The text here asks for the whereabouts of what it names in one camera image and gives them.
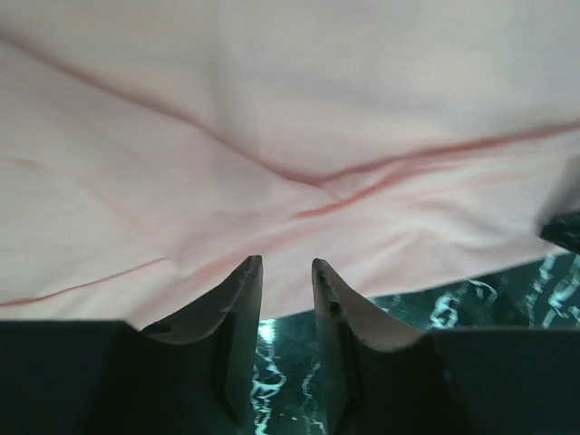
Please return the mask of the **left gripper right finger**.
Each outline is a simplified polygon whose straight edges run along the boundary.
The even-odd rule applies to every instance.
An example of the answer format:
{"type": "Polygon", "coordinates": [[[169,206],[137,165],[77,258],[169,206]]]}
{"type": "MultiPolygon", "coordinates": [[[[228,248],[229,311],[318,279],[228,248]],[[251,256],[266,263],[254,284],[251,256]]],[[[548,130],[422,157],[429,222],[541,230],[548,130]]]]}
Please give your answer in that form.
{"type": "Polygon", "coordinates": [[[404,423],[420,389],[412,350],[422,332],[385,313],[323,259],[312,286],[330,434],[387,434],[404,423]]]}

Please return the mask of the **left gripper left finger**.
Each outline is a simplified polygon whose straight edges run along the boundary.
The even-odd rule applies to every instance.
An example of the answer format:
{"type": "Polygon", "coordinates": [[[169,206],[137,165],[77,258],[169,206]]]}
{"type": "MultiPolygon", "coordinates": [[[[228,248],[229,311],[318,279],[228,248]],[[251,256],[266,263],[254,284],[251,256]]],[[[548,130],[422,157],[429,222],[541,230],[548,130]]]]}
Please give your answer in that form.
{"type": "Polygon", "coordinates": [[[209,292],[143,329],[164,347],[156,396],[187,428],[247,426],[262,288],[263,260],[249,256],[209,292]]]}

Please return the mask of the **salmon pink t-shirt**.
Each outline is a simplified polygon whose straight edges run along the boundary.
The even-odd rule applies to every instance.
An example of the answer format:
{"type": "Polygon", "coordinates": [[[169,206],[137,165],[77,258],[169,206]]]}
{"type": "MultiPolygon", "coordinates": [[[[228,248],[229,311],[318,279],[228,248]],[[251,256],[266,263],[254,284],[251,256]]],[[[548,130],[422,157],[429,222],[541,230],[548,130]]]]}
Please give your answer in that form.
{"type": "Polygon", "coordinates": [[[265,259],[366,296],[534,261],[578,201],[576,1],[4,1],[1,315],[143,326],[265,259]]]}

